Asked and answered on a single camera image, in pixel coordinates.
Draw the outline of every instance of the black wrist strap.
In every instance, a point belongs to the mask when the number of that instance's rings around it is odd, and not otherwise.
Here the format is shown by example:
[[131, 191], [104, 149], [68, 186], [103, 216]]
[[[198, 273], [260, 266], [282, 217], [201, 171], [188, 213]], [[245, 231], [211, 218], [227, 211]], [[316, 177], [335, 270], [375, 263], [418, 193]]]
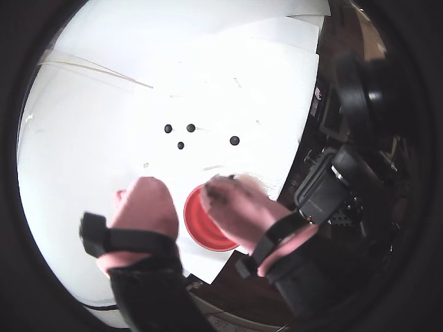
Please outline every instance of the black wrist strap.
[[177, 255], [175, 241], [166, 235], [145, 230], [107, 228], [106, 218], [85, 212], [80, 224], [84, 250], [95, 258], [107, 252], [146, 252], [155, 256]]
[[235, 267], [244, 278], [257, 275], [258, 267], [290, 234], [309, 225], [298, 210], [274, 223], [262, 236], [251, 256], [241, 258]]

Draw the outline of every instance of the pink skin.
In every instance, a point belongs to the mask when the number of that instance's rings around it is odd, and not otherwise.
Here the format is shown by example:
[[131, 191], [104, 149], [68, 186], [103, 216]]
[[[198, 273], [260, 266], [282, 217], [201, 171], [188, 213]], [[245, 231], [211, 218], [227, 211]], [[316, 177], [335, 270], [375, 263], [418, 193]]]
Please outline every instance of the pink skin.
[[[120, 190], [114, 198], [117, 213], [110, 228], [150, 230], [177, 240], [179, 218], [172, 197], [163, 182], [156, 178], [139, 178], [127, 190]], [[97, 259], [97, 265], [107, 275], [113, 267], [128, 266], [149, 257], [136, 252], [110, 252]]]
[[[201, 191], [201, 203], [225, 236], [249, 254], [277, 220], [291, 213], [256, 186], [222, 176], [215, 176], [206, 183]], [[285, 239], [259, 267], [258, 275], [265, 276], [277, 260], [304, 244], [317, 230], [316, 225], [308, 225]]]
[[[277, 220], [291, 213], [253, 184], [222, 176], [215, 176], [206, 183], [201, 191], [201, 203], [226, 237], [250, 254], [261, 236]], [[177, 240], [179, 220], [170, 193], [160, 180], [139, 178], [127, 190], [116, 193], [114, 204], [117, 213], [109, 224], [110, 228], [150, 230]], [[264, 276], [277, 260], [301, 246], [317, 230], [317, 226], [309, 225], [289, 236], [264, 261], [258, 274]], [[128, 266], [146, 257], [149, 254], [111, 252], [99, 257], [97, 265], [107, 275], [109, 268]]]

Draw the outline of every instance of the red plastic cup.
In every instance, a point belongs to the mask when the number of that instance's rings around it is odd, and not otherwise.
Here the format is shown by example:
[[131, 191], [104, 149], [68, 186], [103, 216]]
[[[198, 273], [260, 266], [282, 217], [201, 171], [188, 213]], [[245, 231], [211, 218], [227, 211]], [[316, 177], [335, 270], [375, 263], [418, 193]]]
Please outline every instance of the red plastic cup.
[[203, 185], [191, 191], [186, 199], [183, 213], [188, 233], [200, 246], [212, 251], [228, 251], [238, 247], [238, 244], [223, 235], [205, 213], [200, 202], [201, 187]]

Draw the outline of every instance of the brown wooden surface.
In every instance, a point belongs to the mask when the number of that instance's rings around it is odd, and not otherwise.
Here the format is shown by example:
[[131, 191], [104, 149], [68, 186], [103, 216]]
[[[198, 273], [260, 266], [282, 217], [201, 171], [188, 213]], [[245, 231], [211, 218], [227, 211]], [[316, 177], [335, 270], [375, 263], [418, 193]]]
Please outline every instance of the brown wooden surface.
[[[333, 17], [326, 17], [320, 39], [318, 72], [332, 81], [332, 59], [344, 50], [355, 50], [364, 59], [363, 38], [359, 19], [353, 8], [332, 6]], [[245, 319], [283, 326], [293, 315], [275, 287], [265, 278], [243, 280], [235, 270], [235, 262], [242, 256], [234, 252], [228, 263], [211, 284], [205, 284], [191, 293], [205, 301]]]
[[384, 59], [386, 47], [381, 40], [380, 34], [364, 13], [358, 11], [357, 14], [360, 21], [361, 34], [363, 35], [365, 61]]

